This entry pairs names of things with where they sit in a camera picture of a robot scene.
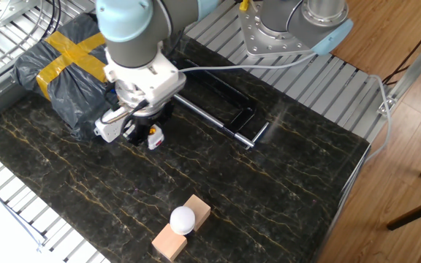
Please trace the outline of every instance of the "metal rack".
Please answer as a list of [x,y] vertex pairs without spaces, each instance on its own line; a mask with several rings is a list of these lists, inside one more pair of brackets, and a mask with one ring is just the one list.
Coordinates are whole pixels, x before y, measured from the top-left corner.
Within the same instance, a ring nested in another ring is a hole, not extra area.
[[0,162],[0,198],[41,233],[54,259],[66,263],[110,263],[87,240]]
[[[61,3],[60,25],[94,8],[93,0],[66,0]],[[50,1],[40,0],[35,8],[0,27],[0,70],[14,63],[15,58],[40,40],[50,21],[52,8]]]

